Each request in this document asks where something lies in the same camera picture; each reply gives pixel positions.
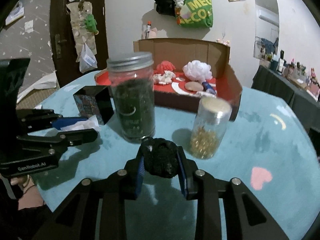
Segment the person left hand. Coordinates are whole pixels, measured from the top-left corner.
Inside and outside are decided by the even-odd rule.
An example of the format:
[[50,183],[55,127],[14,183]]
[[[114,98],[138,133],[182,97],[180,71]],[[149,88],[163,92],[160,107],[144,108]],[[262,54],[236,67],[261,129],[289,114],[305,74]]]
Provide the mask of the person left hand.
[[19,210],[40,207],[45,204],[45,201],[29,175],[20,178],[12,178],[11,185],[18,185],[23,192],[22,197],[18,200]]

